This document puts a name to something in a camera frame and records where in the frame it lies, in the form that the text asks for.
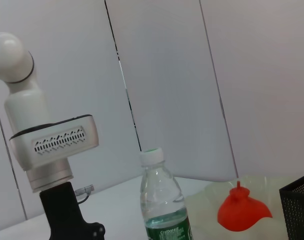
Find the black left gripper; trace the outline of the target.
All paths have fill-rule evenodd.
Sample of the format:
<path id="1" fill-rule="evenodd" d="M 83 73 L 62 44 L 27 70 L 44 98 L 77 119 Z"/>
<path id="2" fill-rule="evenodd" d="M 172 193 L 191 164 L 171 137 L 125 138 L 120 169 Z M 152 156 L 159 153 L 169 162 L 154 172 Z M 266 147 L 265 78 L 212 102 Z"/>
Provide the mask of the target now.
<path id="1" fill-rule="evenodd" d="M 105 227 L 87 223 L 81 213 L 72 184 L 68 181 L 40 192 L 50 227 L 51 240 L 103 240 Z"/>

